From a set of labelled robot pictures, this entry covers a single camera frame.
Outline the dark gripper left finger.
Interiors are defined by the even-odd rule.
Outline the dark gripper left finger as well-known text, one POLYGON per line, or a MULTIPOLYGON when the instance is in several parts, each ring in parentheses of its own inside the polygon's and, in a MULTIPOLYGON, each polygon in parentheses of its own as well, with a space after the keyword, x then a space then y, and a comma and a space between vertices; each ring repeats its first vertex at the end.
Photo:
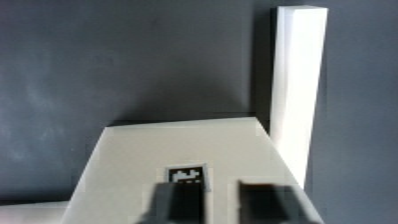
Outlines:
POLYGON ((204 187, 200 183, 159 183, 136 224, 204 224, 204 187))

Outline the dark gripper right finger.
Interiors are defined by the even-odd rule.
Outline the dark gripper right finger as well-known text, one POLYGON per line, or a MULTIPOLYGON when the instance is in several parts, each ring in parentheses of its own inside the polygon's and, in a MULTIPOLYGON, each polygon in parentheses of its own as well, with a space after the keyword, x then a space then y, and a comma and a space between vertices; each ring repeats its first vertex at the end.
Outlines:
POLYGON ((293 188, 238 182, 239 224, 309 224, 293 188))

